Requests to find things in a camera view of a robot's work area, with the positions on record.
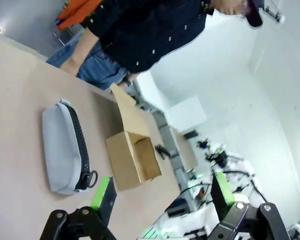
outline dark navy shirt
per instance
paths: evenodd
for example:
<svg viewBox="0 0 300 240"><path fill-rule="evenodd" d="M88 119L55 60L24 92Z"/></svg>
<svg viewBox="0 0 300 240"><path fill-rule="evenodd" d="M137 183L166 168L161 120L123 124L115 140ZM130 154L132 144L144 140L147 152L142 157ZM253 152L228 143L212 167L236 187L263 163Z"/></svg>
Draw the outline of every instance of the dark navy shirt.
<svg viewBox="0 0 300 240"><path fill-rule="evenodd" d="M205 28L203 0L103 0L82 23L103 51L131 73L150 69Z"/></svg>

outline beige tabletop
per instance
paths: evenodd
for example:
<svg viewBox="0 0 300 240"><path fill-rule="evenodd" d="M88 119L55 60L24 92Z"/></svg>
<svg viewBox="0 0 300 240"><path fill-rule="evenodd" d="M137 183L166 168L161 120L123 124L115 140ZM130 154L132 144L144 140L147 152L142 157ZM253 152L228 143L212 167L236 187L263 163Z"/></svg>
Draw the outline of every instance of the beige tabletop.
<svg viewBox="0 0 300 240"><path fill-rule="evenodd" d="M112 176L105 139L122 130L113 97L30 53L0 42L0 240L36 240L51 211L72 213L90 205L98 184L87 193L63 196L49 188L42 136L42 112L66 99L76 110L85 137L90 169L99 179ZM162 142L153 117L151 137ZM117 193L109 229L118 240L134 240L178 196L168 160L162 176Z"/></svg>

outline bolt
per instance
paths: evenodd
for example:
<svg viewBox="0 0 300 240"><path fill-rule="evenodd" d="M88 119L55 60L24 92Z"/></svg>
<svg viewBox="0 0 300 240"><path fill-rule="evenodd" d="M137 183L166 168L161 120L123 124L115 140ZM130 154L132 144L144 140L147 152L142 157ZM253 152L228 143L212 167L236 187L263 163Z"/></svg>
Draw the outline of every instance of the bolt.
<svg viewBox="0 0 300 240"><path fill-rule="evenodd" d="M87 215L87 214L89 213L89 210L83 209L83 210L82 210L82 213L83 213L84 215Z"/></svg>
<svg viewBox="0 0 300 240"><path fill-rule="evenodd" d="M264 205L264 209L269 212L271 210L271 207L269 205Z"/></svg>
<svg viewBox="0 0 300 240"><path fill-rule="evenodd" d="M243 209L243 208L245 207L245 205L243 205L241 202L239 202L239 203L236 205L236 207L237 207L238 209Z"/></svg>

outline cardboard box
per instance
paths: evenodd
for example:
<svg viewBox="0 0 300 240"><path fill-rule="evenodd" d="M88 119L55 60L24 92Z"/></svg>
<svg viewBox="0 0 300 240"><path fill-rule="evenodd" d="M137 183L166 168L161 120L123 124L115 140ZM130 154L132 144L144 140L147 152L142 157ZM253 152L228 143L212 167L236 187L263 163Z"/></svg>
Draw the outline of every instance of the cardboard box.
<svg viewBox="0 0 300 240"><path fill-rule="evenodd" d="M136 101L117 85L111 90L119 106L123 131L105 141L119 191L135 188L162 175L150 130Z"/></svg>

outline orange cloth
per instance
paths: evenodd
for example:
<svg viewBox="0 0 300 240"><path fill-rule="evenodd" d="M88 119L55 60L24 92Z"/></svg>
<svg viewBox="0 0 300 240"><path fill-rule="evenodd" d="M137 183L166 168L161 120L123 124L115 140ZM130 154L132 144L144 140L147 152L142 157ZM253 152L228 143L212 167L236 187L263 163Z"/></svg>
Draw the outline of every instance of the orange cloth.
<svg viewBox="0 0 300 240"><path fill-rule="evenodd" d="M75 24L81 23L87 16L94 12L101 0L71 0L65 10L57 17L63 21L57 28L64 30Z"/></svg>

